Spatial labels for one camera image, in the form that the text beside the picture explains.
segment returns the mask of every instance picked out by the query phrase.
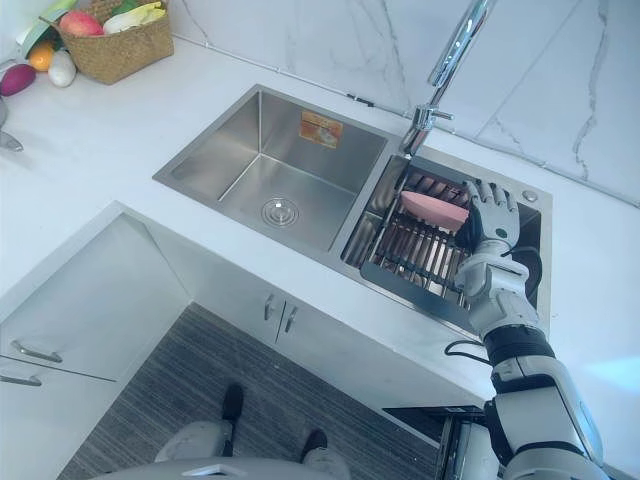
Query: floor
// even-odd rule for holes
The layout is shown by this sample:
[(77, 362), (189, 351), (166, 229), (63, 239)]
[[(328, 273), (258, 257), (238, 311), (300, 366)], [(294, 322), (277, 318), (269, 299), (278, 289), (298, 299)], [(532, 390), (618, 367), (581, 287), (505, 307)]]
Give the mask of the floor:
[(226, 386), (245, 407), (234, 455), (297, 461), (321, 427), (353, 480), (431, 479), (436, 449), (197, 305), (187, 308), (58, 477), (150, 463), (181, 427), (219, 418)]

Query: cabinet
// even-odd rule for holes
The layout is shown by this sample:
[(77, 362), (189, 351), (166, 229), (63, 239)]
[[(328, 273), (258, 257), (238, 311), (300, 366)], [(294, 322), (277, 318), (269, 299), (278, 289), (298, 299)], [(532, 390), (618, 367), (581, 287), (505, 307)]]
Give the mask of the cabinet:
[(370, 408), (464, 398), (459, 387), (238, 266), (162, 227), (149, 230), (196, 303)]
[(285, 300), (271, 285), (162, 227), (149, 231), (196, 303), (267, 345), (276, 341)]
[(0, 358), (0, 478), (54, 479), (118, 395), (120, 386)]
[(126, 216), (38, 288), (0, 325), (0, 478), (56, 478), (188, 300)]
[(120, 216), (0, 325), (0, 353), (120, 380), (186, 303), (144, 225)]

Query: dish drying rack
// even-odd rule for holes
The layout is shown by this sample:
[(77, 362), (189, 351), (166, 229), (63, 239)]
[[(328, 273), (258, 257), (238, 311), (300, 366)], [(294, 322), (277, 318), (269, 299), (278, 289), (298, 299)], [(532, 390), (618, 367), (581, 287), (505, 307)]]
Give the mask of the dish drying rack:
[(471, 252), (455, 245), (454, 232), (406, 211), (400, 194), (416, 192), (462, 208), (468, 207), (468, 194), (410, 165), (396, 178), (395, 185), (374, 191), (342, 259), (366, 280), (467, 329), (469, 305), (454, 276)]

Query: apple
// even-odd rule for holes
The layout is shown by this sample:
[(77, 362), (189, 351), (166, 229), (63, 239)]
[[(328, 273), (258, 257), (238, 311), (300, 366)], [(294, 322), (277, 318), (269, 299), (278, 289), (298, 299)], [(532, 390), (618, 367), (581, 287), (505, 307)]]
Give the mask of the apple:
[(78, 37), (103, 35), (104, 33), (100, 22), (82, 10), (71, 10), (66, 13), (60, 19), (60, 29)]

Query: cabinet handle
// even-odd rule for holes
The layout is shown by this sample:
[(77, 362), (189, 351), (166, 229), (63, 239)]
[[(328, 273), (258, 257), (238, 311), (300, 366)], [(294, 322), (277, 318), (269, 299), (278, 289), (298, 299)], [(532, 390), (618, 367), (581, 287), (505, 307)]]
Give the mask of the cabinet handle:
[(296, 313), (298, 313), (298, 307), (293, 307), (293, 310), (291, 310), (291, 313), (289, 314), (289, 318), (287, 318), (287, 324), (284, 326), (284, 333), (289, 333), (289, 330), (291, 330), (291, 326), (296, 320)]
[(274, 298), (275, 296), (272, 293), (271, 295), (269, 295), (269, 298), (267, 298), (267, 301), (264, 302), (264, 321), (265, 322), (271, 318), (271, 315), (273, 315), (273, 312), (275, 311), (275, 308), (271, 306)]
[(29, 377), (28, 379), (24, 379), (24, 378), (5, 377), (4, 375), (0, 375), (0, 382), (15, 383), (16, 385), (26, 385), (27, 387), (42, 386), (42, 382), (33, 376)]
[(60, 358), (60, 355), (58, 355), (55, 352), (51, 354), (46, 354), (46, 353), (36, 352), (34, 350), (29, 350), (28, 348), (23, 347), (20, 344), (20, 342), (18, 342), (17, 340), (14, 340), (13, 342), (11, 342), (11, 346), (16, 350), (18, 350), (23, 355), (27, 355), (28, 357), (39, 358), (41, 360), (46, 360), (48, 362), (62, 363), (62, 358)]

